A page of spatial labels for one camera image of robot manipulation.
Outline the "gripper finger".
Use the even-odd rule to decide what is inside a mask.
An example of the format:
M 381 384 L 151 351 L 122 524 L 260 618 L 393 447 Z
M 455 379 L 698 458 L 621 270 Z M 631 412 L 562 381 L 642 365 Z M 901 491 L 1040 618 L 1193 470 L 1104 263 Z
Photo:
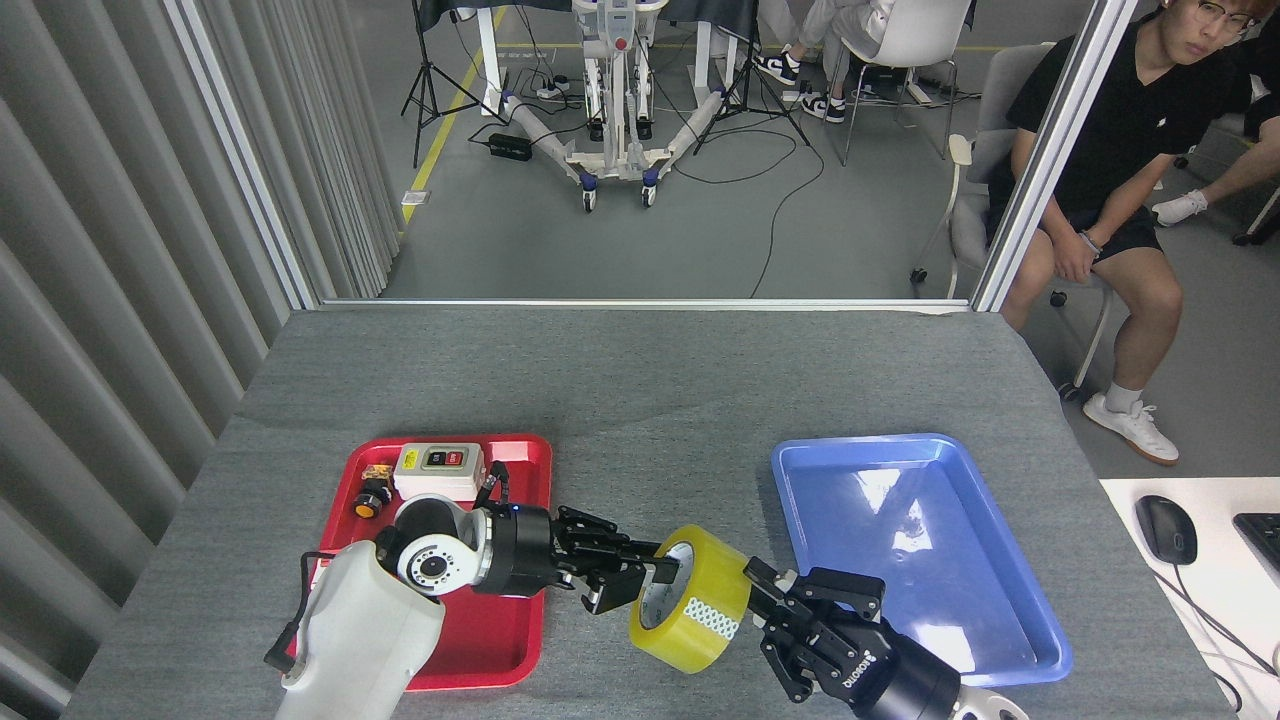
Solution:
M 659 542 L 632 539 L 614 523 L 567 505 L 557 507 L 556 543 L 563 553 L 575 559 L 616 561 L 653 559 L 660 548 Z
M 561 553 L 556 556 L 556 565 L 562 573 L 585 583 L 580 601 L 593 615 L 632 603 L 653 582 L 673 583 L 680 570 L 678 560 L 634 553 Z
M 777 618 L 758 616 L 758 626 L 764 633 L 760 642 L 762 653 L 783 687 L 792 703 L 803 703 L 819 688 L 837 701 L 842 701 L 838 684 L 832 683 L 831 673 L 838 670 L 829 657 L 813 650 L 823 638 L 829 641 L 831 614 L 815 615 L 808 621 L 788 625 Z
M 751 584 L 748 609 L 762 621 L 800 612 L 801 603 L 818 601 L 841 603 L 864 621 L 881 620 L 884 582 L 879 578 L 828 568 L 796 577 L 794 571 L 778 573 L 759 557 L 751 557 L 742 574 Z

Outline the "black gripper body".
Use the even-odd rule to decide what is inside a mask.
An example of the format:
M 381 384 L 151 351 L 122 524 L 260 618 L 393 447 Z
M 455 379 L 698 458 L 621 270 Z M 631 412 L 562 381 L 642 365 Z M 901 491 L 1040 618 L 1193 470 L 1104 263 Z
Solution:
M 951 719 L 960 678 L 945 661 L 887 621 L 829 616 L 837 638 L 829 652 L 838 676 L 829 696 L 858 719 Z
M 559 583 L 550 514 L 538 506 L 503 506 L 490 511 L 492 560 L 486 592 L 531 597 Z

